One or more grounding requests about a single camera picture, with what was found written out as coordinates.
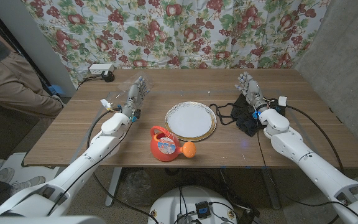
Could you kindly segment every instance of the plastic bag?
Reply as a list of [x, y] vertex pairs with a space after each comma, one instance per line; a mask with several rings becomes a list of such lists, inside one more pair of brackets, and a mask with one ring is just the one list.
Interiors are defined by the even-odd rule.
[[151, 179], [144, 170], [128, 174], [124, 187], [124, 200], [129, 205], [144, 206], [151, 204]]

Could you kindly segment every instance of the person's leg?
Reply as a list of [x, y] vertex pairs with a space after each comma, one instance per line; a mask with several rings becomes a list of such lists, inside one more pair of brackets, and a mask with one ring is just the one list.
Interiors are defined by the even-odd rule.
[[34, 93], [42, 96], [50, 96], [43, 88], [40, 79], [30, 63], [17, 53], [10, 53], [10, 60], [3, 62], [19, 77], [19, 82]]
[[11, 56], [0, 62], [0, 105], [40, 118], [56, 118], [63, 108], [62, 104], [49, 95], [35, 93], [43, 94], [42, 87], [30, 82], [32, 78], [23, 78], [25, 74], [17, 71], [19, 67], [20, 64]]

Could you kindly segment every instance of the floral curtain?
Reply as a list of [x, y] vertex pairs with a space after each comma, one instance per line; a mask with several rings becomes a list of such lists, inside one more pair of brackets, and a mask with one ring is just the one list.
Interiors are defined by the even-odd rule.
[[22, 0], [74, 85], [116, 68], [290, 68], [330, 0]]

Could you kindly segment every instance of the robotic arm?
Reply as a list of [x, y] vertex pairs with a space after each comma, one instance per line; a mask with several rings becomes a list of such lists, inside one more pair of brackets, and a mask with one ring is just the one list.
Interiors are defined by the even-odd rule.
[[[258, 83], [247, 72], [238, 78], [236, 88], [247, 98], [259, 115], [259, 121], [266, 125], [264, 134], [271, 139], [273, 148], [291, 159], [323, 192], [328, 200], [342, 203], [358, 214], [358, 181], [339, 172], [330, 163], [313, 152], [302, 136], [290, 127], [290, 122], [276, 110], [269, 109]], [[358, 216], [346, 207], [335, 203], [334, 209], [344, 223], [358, 223]]]
[[21, 190], [6, 200], [0, 206], [0, 216], [57, 217], [66, 214], [74, 196], [100, 163], [117, 153], [129, 126], [139, 118], [139, 108], [148, 92], [145, 80], [139, 77], [129, 88], [122, 113], [115, 113], [102, 124], [89, 148], [53, 180]]

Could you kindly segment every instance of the plate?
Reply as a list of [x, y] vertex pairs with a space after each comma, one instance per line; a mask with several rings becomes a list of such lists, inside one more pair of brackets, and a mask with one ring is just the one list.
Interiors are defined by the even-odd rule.
[[214, 132], [216, 116], [202, 103], [179, 103], [165, 116], [165, 127], [176, 134], [180, 140], [199, 141]]

